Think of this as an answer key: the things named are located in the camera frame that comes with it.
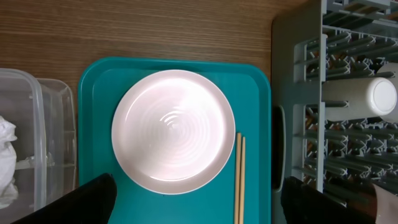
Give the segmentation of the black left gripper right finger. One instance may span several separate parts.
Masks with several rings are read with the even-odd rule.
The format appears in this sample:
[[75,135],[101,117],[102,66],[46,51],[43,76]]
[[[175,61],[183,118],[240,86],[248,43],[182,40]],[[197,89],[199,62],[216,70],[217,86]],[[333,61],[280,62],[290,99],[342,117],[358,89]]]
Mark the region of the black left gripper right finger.
[[284,179],[280,204],[287,224],[375,224],[369,215],[346,208],[296,177]]

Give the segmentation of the cream bowl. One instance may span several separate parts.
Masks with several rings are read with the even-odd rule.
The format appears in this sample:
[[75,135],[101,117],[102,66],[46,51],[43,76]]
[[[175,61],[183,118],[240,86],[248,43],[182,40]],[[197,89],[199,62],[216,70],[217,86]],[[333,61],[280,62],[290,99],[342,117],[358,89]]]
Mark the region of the cream bowl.
[[[396,88],[396,92],[398,93],[398,77],[397,77],[397,63],[387,63],[383,65],[378,71],[378,73],[382,72],[393,72],[395,77],[390,78],[389,80],[392,82],[392,84]],[[381,118],[389,123],[396,123],[398,122],[398,101],[396,101],[396,106],[395,108],[387,115],[381,116]]]

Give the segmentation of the wooden chopstick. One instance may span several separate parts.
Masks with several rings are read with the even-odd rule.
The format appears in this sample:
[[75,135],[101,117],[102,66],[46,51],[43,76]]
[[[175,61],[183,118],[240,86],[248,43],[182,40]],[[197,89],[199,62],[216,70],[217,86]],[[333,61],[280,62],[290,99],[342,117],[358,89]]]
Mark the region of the wooden chopstick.
[[239,224],[244,223],[244,199],[245,199],[245,177],[246,177],[246,138],[242,137],[241,149],[241,176],[239,194]]
[[234,224],[239,223],[239,193],[240,193],[240,174],[241,174],[241,148],[242,135],[236,134],[236,162],[235,162],[235,193],[234,193]]

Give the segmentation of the grey dishwasher rack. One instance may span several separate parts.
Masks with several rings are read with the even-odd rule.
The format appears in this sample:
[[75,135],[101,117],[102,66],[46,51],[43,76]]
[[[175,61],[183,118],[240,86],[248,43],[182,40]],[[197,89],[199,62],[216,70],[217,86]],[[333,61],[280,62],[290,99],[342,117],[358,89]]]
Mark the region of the grey dishwasher rack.
[[397,122],[325,118],[327,81],[394,78],[397,2],[307,1],[272,23],[272,221],[287,223],[284,179],[296,177],[376,219],[374,184],[397,196]]

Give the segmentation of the white napkin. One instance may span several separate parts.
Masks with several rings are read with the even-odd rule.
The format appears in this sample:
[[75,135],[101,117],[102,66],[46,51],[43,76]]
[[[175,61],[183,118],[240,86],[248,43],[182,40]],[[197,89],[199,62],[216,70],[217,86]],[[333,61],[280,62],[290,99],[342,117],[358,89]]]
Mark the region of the white napkin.
[[12,142],[17,140],[16,126],[1,117],[1,209],[4,209],[18,198],[14,173],[16,169],[16,151]]

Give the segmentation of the teal plastic tray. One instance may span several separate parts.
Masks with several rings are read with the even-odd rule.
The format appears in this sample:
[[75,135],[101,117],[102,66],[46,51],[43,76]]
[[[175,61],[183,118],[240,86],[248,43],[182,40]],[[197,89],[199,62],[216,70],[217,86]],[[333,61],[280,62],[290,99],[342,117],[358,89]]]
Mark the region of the teal plastic tray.
[[271,222],[271,88],[252,65],[106,57],[92,63],[78,86],[78,175],[85,184],[110,173],[118,196],[110,223],[232,223],[235,160],[209,184],[187,194],[161,195],[135,184],[118,164],[111,122],[125,92],[160,70],[197,72],[228,99],[236,128],[246,138],[245,223]]

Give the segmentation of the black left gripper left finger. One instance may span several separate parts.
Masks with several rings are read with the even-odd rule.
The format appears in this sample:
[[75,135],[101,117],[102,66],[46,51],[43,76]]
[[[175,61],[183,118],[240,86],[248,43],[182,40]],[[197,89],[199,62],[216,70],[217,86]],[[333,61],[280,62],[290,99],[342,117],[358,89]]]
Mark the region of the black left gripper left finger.
[[13,224],[107,223],[116,197],[116,182],[104,173]]

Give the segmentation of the cream plastic cup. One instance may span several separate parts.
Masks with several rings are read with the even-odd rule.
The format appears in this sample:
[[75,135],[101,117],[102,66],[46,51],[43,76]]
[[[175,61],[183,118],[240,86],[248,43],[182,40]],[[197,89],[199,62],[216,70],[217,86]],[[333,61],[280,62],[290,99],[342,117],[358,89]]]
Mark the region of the cream plastic cup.
[[322,85],[322,100],[348,103],[347,107],[326,107],[329,121],[363,119],[390,114],[397,92],[391,81],[381,77],[332,80]]

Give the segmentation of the clear plastic waste bin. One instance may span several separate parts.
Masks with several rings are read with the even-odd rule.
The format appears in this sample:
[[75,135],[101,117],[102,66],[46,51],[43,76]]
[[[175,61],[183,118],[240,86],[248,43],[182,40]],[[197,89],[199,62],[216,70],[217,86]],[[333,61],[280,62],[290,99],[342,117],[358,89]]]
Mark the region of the clear plastic waste bin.
[[1,117],[14,124],[18,198],[1,209],[12,223],[71,192],[76,185],[76,126],[70,87],[21,70],[1,69]]

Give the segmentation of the pink plate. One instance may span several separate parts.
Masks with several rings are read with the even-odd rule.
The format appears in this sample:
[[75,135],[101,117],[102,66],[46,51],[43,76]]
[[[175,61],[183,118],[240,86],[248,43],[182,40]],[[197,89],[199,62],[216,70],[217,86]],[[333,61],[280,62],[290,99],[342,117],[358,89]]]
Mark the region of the pink plate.
[[163,70],[134,84],[114,112],[116,160],[137,185],[178,195],[210,183],[227,164],[235,142],[233,110],[204,76]]

